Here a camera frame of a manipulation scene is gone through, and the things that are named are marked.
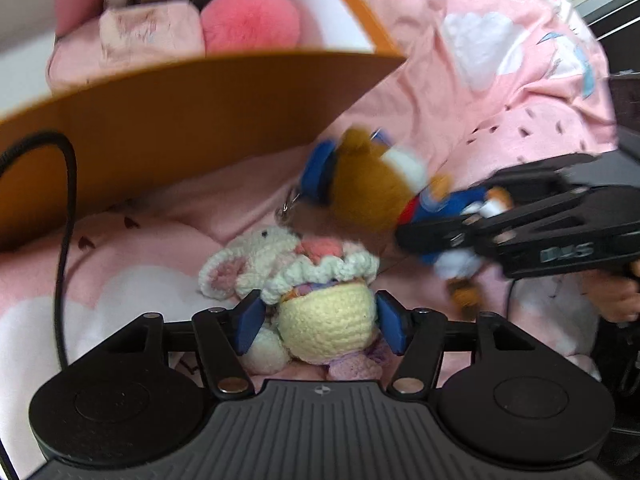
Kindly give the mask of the person right hand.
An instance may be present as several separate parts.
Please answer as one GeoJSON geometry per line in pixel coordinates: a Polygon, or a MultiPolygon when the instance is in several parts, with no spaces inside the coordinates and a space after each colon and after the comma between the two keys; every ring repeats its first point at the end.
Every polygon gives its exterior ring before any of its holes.
{"type": "Polygon", "coordinates": [[[605,270],[586,271],[582,291],[608,322],[631,323],[639,317],[639,283],[605,270]]]}

